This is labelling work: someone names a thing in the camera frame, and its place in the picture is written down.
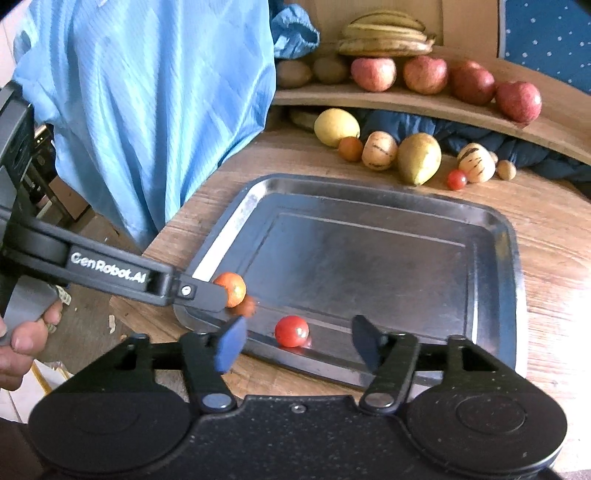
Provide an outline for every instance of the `apple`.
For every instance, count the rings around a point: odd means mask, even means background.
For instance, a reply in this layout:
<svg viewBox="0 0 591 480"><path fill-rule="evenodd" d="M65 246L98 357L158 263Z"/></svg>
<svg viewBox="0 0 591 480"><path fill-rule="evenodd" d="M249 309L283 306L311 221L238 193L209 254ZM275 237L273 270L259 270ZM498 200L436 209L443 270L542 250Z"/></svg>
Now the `apple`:
<svg viewBox="0 0 591 480"><path fill-rule="evenodd" d="M413 92L433 95L441 92L447 85L447 62L419 55L404 64L402 76Z"/></svg>
<svg viewBox="0 0 591 480"><path fill-rule="evenodd" d="M486 105L495 97L495 78L475 61L467 61L455 69L451 83L452 94L462 102Z"/></svg>
<svg viewBox="0 0 591 480"><path fill-rule="evenodd" d="M351 64L351 76L363 90L383 92L396 80L396 64L393 59L358 58Z"/></svg>
<svg viewBox="0 0 591 480"><path fill-rule="evenodd" d="M532 123L542 111L542 96L529 82L502 82L496 88L496 104L511 120L521 124Z"/></svg>

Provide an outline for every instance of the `lemon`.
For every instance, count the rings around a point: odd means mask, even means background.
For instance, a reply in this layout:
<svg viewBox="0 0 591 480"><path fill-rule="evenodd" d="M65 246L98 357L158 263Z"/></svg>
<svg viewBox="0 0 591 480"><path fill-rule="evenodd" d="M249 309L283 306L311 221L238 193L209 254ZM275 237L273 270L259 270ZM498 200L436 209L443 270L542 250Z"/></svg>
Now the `lemon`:
<svg viewBox="0 0 591 480"><path fill-rule="evenodd" d="M324 145L337 148L345 137L359 138L360 129L357 120L349 112L329 108L314 122L314 133Z"/></svg>

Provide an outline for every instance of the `finger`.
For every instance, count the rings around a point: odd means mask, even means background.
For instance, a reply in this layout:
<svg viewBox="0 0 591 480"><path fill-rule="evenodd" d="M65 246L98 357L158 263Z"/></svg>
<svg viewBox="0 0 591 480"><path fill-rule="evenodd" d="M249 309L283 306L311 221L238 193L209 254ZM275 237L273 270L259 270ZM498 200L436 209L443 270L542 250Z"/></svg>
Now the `finger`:
<svg viewBox="0 0 591 480"><path fill-rule="evenodd" d="M0 348L0 374L21 377L31 369L32 364L32 357L15 353L7 346Z"/></svg>
<svg viewBox="0 0 591 480"><path fill-rule="evenodd" d="M61 311L63 308L64 304L61 302L61 300L56 300L56 302L52 304L51 307L49 307L43 314L43 320L45 320L46 323L57 325L60 323Z"/></svg>
<svg viewBox="0 0 591 480"><path fill-rule="evenodd" d="M0 374L0 388L14 392L22 385L22 377Z"/></svg>
<svg viewBox="0 0 591 480"><path fill-rule="evenodd" d="M11 345L16 353L36 356L47 342L47 327L45 322L24 322L12 332Z"/></svg>

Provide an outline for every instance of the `screw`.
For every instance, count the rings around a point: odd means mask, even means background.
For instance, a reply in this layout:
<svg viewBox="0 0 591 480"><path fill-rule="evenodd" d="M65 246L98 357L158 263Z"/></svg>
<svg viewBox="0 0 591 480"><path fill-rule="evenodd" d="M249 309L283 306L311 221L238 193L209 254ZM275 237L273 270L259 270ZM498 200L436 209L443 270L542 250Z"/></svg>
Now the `screw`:
<svg viewBox="0 0 591 480"><path fill-rule="evenodd" d="M389 393L374 392L365 397L365 404L373 408L388 408L394 403Z"/></svg>
<svg viewBox="0 0 591 480"><path fill-rule="evenodd" d="M232 405L232 399L225 393L210 393L202 399L203 405L212 410L223 410Z"/></svg>
<svg viewBox="0 0 591 480"><path fill-rule="evenodd" d="M290 408L293 413L304 413L306 411L306 407L299 403L294 403Z"/></svg>

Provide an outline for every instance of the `banana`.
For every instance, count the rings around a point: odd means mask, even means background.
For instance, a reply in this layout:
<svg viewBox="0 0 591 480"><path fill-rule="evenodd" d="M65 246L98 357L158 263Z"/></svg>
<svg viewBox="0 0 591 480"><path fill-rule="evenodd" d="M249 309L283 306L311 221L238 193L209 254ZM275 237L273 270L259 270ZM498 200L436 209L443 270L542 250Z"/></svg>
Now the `banana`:
<svg viewBox="0 0 591 480"><path fill-rule="evenodd" d="M314 131L314 122L318 118L319 113L313 113L305 109L298 107L292 107L289 110L289 116L291 122L304 130L309 132Z"/></svg>
<svg viewBox="0 0 591 480"><path fill-rule="evenodd" d="M351 23L392 25L395 27L414 28L421 32L424 32L426 28L423 22L396 10L374 10L356 18Z"/></svg>
<svg viewBox="0 0 591 480"><path fill-rule="evenodd" d="M399 40L395 38L346 38L339 41L338 52L352 57L411 57L431 53L435 40Z"/></svg>
<svg viewBox="0 0 591 480"><path fill-rule="evenodd" d="M426 41L427 36L413 28L391 25L353 23L343 29L344 38L394 38L399 40Z"/></svg>

